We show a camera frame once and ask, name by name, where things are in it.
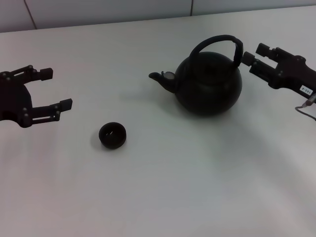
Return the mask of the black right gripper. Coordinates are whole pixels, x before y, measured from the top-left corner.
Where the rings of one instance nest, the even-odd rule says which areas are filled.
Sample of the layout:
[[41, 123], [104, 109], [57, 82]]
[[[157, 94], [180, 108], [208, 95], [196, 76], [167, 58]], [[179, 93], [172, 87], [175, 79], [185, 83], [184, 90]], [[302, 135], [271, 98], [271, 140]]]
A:
[[273, 89], [287, 88], [300, 95], [316, 93], [316, 72], [306, 65], [306, 59], [276, 47], [260, 43], [256, 53], [277, 63], [276, 68], [245, 52], [241, 62], [250, 67], [249, 72], [269, 83]]

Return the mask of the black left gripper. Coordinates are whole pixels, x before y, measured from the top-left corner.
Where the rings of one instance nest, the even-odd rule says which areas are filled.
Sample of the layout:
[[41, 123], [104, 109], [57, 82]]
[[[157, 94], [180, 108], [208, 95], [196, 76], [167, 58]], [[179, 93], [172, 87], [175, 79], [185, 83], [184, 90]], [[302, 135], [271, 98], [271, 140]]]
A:
[[24, 83], [53, 78], [53, 69], [36, 70], [32, 65], [0, 74], [0, 119], [10, 120], [22, 128], [32, 124], [60, 120], [62, 112], [72, 108], [72, 99], [48, 106], [33, 107], [29, 91]]

